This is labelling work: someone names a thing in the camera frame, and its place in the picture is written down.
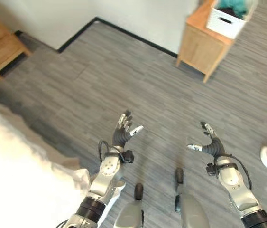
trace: robot forearm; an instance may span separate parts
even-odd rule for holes
[[[219,166],[231,164],[221,157]],[[263,210],[250,189],[243,181],[242,174],[234,167],[219,170],[219,181],[228,191],[232,203],[240,214],[245,228],[267,228],[267,213]]]

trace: white blanket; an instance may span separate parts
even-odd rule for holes
[[[55,228],[76,212],[89,186],[86,169],[72,171],[49,161],[41,147],[0,116],[0,226]]]

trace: wooden furniture leg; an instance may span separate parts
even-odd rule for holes
[[[176,66],[176,67],[179,67],[180,62],[181,62],[181,59],[180,59],[179,57],[177,57],[175,66]]]
[[[25,48],[24,53],[28,57],[32,55],[31,51],[29,51],[27,48]]]
[[[214,72],[215,68],[217,68],[219,63],[224,59],[224,57],[228,53],[228,50],[230,49],[230,47],[231,46],[224,46],[224,48],[223,48],[222,52],[219,54],[217,60],[214,62],[212,67],[209,69],[209,71],[205,74],[205,77],[203,79],[203,83],[206,83],[208,81],[208,79],[210,78],[210,76]]]

